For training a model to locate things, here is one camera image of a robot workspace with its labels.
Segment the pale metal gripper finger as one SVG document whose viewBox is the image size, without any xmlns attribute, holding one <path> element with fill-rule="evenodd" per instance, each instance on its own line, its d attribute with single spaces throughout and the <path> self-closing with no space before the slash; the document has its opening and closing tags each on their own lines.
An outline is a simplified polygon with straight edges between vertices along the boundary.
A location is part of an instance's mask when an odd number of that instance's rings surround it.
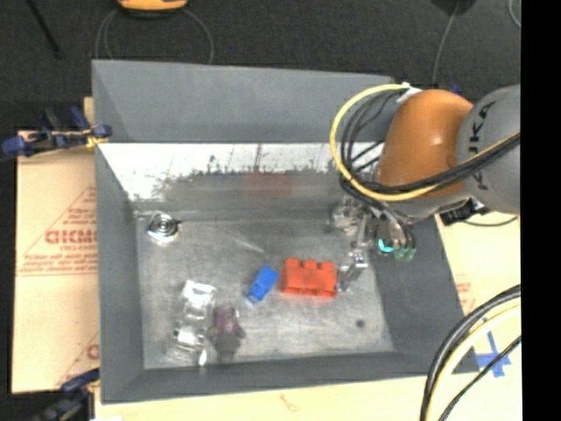
<svg viewBox="0 0 561 421">
<path fill-rule="evenodd" d="M 347 291 L 367 268 L 368 263 L 363 252 L 349 253 L 337 271 L 338 289 Z"/>
</svg>

